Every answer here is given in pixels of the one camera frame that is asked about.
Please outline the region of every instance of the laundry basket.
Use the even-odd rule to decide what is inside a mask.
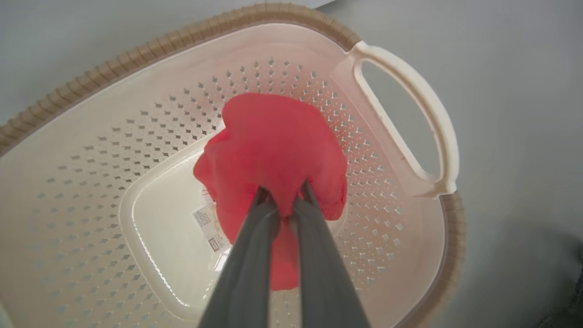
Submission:
[[[421,169],[366,84],[372,62],[414,98],[441,173]],[[194,327],[230,245],[193,213],[192,167],[226,101],[285,95],[321,110],[348,158],[330,229],[374,327],[420,327],[450,299],[465,252],[458,148],[410,66],[317,11],[261,4],[119,55],[0,130],[0,296],[16,327]],[[211,226],[217,236],[220,226]],[[298,291],[271,327],[300,327]]]

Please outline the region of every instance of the dark object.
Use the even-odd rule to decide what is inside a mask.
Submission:
[[[581,328],[583,327],[583,269],[575,285],[569,307],[540,322],[539,328]]]
[[[302,327],[370,327],[308,181],[290,218],[300,248]],[[278,209],[259,188],[199,328],[267,328]]]

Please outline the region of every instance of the label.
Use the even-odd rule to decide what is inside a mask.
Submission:
[[[208,196],[206,190],[203,190],[202,193],[203,196]],[[206,240],[209,242],[210,248],[214,252],[218,252],[230,245],[220,228],[219,220],[216,217],[215,204],[210,197],[205,197],[205,200],[207,204],[192,213],[192,217],[194,217],[198,226],[201,227],[203,235],[205,235]]]

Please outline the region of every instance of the gray floor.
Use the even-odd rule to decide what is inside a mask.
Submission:
[[[0,123],[96,63],[250,2],[2,1]],[[435,327],[532,327],[580,269],[583,1],[337,0],[321,10],[414,66],[458,134],[467,261]],[[384,74],[365,73],[435,172],[418,109]]]

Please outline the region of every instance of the red cloth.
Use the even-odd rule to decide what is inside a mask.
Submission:
[[[319,110],[284,96],[247,93],[223,109],[225,129],[194,166],[216,201],[229,241],[247,216],[259,186],[271,192],[282,226],[273,241],[271,288],[298,286],[298,244],[287,218],[308,179],[324,217],[337,220],[346,202],[346,157]]]

